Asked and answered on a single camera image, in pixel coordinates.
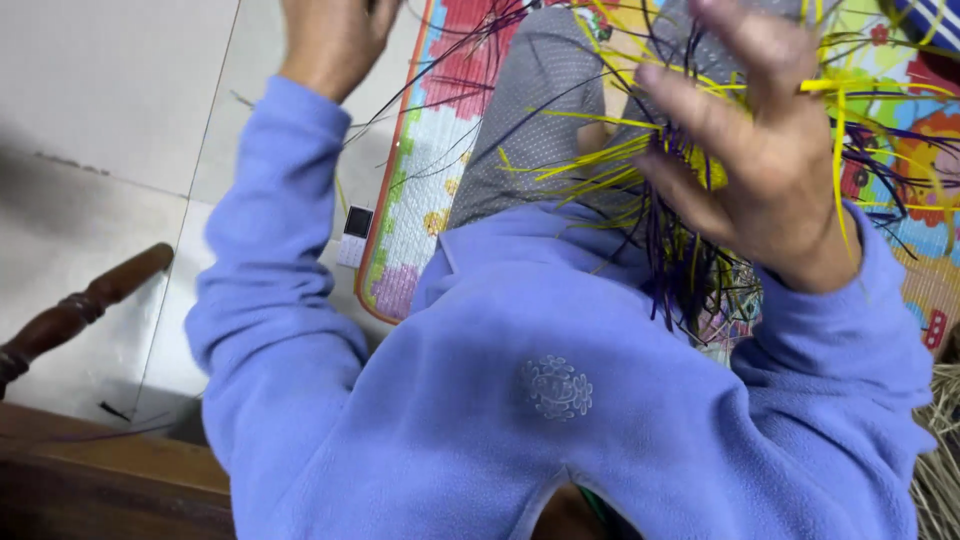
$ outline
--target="blue fleece sweater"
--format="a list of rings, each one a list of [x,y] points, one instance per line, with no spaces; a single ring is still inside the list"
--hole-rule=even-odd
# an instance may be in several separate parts
[[[648,539],[916,537],[931,358],[861,213],[859,280],[811,296],[761,273],[732,370],[650,319],[641,253],[603,266],[617,234],[549,204],[442,234],[368,356],[317,262],[348,123],[273,78],[207,225],[186,329],[241,539],[525,539],[567,481]]]

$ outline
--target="person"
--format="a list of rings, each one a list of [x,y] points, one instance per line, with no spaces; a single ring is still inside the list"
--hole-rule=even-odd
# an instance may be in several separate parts
[[[204,425],[237,535],[915,538],[908,486],[933,443],[911,409],[930,400],[931,356],[884,239],[854,205],[837,218],[825,107],[799,92],[816,75],[814,36],[735,0],[690,0],[746,67],[750,114],[678,72],[636,72],[644,99],[729,175],[708,192],[656,148],[633,157],[691,230],[756,265],[762,323],[732,369],[651,318],[646,256],[618,252],[622,232],[571,227],[597,211],[477,174],[494,174],[481,141],[517,122],[522,85],[584,76],[579,63],[520,69],[538,25],[575,22],[557,8],[521,23],[460,216],[411,315],[369,355],[317,259],[350,124],[340,104],[400,1],[285,0],[286,61],[207,224],[216,262],[185,326],[210,375]],[[535,50],[544,62],[589,57],[549,42]],[[591,93],[564,107],[592,107]],[[529,134],[509,144],[531,162],[547,152]]]

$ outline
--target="hand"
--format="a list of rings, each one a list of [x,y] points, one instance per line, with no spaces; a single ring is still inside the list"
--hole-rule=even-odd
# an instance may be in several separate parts
[[[287,58],[280,75],[343,103],[380,58],[401,1],[283,0]]]
[[[636,168],[690,229],[776,272],[794,290],[842,287],[858,271],[861,248],[845,211],[852,259],[840,231],[824,104],[799,92],[817,71],[815,36],[735,0],[690,0],[690,10],[746,66],[753,118],[677,72],[644,64],[636,80],[720,160],[728,185],[709,192],[658,150],[637,157]]]

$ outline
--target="wooden surface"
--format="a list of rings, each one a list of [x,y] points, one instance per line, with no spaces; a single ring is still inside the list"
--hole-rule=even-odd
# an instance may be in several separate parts
[[[209,449],[117,434],[0,404],[0,538],[233,538],[228,478]]]
[[[38,356],[66,343],[122,302],[157,272],[170,266],[174,250],[157,244],[96,278],[84,292],[73,293],[43,311],[9,342],[0,345],[0,399],[7,384],[26,373]]]

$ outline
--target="wooden chair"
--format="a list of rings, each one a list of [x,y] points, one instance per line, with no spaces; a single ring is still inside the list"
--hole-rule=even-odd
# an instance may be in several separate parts
[[[75,337],[108,307],[165,270],[173,259],[174,249],[169,244],[157,244],[93,280],[84,292],[73,293],[34,317],[13,339],[0,345],[0,400],[7,384],[26,373],[38,356]]]

